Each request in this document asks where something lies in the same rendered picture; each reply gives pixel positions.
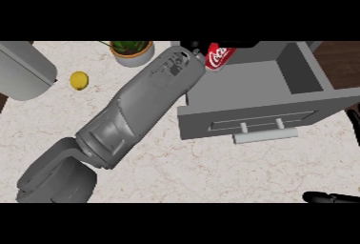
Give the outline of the yellow lemon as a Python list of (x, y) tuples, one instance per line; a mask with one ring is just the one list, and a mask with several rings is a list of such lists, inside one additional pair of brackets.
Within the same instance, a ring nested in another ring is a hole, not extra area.
[(89, 85), (89, 76), (83, 71), (75, 71), (71, 75), (71, 86), (75, 90), (81, 91)]

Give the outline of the rounded grey appliance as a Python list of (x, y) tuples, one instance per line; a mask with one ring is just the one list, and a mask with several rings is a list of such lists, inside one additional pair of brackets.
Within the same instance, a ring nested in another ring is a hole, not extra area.
[(56, 76), (55, 65), (28, 41), (0, 41), (0, 93), (18, 101), (34, 99)]

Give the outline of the red soda can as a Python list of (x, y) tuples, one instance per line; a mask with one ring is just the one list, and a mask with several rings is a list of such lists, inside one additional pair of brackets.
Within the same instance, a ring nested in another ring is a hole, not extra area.
[(220, 71), (235, 52), (235, 48), (222, 48), (217, 43), (213, 43), (205, 55), (205, 68), (210, 71)]

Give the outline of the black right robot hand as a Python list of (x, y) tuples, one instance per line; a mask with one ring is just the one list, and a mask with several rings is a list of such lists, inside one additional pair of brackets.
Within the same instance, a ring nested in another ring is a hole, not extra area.
[(323, 192), (304, 192), (303, 199), (309, 203), (360, 203), (360, 196)]

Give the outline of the dark curved object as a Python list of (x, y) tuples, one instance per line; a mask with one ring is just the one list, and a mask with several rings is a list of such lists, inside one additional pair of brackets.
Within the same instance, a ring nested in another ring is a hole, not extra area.
[(353, 129), (354, 129), (354, 134), (356, 134), (356, 139), (357, 139), (357, 144), (360, 147), (360, 116), (357, 115), (356, 110), (348, 110), (345, 112), (347, 117), (350, 119)]

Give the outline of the green plant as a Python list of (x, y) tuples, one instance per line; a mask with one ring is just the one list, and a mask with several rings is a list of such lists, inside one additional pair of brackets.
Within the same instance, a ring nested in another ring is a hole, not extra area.
[(148, 41), (102, 41), (102, 44), (109, 46), (114, 51), (123, 55), (133, 55), (140, 53), (148, 47)]

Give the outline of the white and orange plant pot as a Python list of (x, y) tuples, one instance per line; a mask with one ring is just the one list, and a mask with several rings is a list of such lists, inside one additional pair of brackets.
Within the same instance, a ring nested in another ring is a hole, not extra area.
[(129, 68), (136, 68), (148, 63), (155, 54), (155, 44), (148, 42), (145, 49), (134, 54), (126, 55), (118, 53), (114, 49), (109, 49), (115, 57), (117, 62)]

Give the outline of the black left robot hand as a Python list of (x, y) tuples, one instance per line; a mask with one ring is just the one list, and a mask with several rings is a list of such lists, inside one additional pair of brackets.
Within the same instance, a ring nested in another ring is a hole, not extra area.
[(207, 55), (213, 43), (217, 43), (220, 48), (248, 49), (258, 44), (258, 41), (182, 41), (180, 46), (189, 51), (199, 50), (201, 54)]

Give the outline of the grey open drawer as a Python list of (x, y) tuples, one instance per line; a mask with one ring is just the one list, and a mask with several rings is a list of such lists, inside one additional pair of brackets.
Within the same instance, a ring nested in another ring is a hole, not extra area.
[(343, 99), (360, 88), (335, 90), (306, 42), (260, 42), (239, 49), (220, 71), (208, 71), (188, 93), (188, 109), (216, 111)]

